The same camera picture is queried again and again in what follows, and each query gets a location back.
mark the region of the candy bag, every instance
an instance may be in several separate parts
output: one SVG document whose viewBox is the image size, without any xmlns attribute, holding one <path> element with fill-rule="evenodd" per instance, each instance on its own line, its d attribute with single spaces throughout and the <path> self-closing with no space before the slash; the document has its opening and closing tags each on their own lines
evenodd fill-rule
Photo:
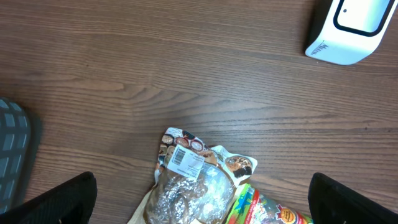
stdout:
<svg viewBox="0 0 398 224">
<path fill-rule="evenodd" d="M 257 160 L 208 147 L 187 131 L 162 137 L 155 185 L 128 224 L 222 223 L 257 166 Z"/>
<path fill-rule="evenodd" d="M 311 218 L 283 207 L 246 184 L 226 224 L 313 224 Z"/>
</svg>

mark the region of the white sticker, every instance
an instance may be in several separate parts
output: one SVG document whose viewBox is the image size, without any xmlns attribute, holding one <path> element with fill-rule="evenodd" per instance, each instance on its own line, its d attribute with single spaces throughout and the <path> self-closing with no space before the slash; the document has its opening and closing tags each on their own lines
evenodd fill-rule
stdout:
<svg viewBox="0 0 398 224">
<path fill-rule="evenodd" d="M 203 156 L 199 156 L 191 150 L 177 145 L 167 168 L 184 177 L 197 180 L 204 163 L 205 158 Z"/>
</svg>

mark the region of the transparent plastic wrapper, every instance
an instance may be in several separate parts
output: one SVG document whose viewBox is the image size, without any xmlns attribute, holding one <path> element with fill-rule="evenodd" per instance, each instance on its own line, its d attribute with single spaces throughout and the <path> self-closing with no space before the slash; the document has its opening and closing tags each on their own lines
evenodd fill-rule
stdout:
<svg viewBox="0 0 398 224">
<path fill-rule="evenodd" d="M 281 206 L 246 184 L 235 201 L 226 224 L 313 224 L 313 220 Z"/>
<path fill-rule="evenodd" d="M 155 185 L 128 224 L 217 224 L 257 166 L 257 160 L 208 147 L 187 131 L 169 128 L 162 137 Z"/>
</svg>

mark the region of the wood grain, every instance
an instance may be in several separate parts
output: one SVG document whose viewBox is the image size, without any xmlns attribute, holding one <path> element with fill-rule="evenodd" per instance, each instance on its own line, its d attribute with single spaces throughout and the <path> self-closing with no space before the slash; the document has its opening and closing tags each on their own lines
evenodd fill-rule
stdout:
<svg viewBox="0 0 398 224">
<path fill-rule="evenodd" d="M 259 161 L 251 182 L 308 213 L 314 172 L 398 212 L 398 17 L 341 67 L 303 54 L 314 1 L 3 0 L 0 95 L 44 134 L 26 199 L 94 172 L 92 223 L 126 223 L 162 133 Z"/>
</svg>

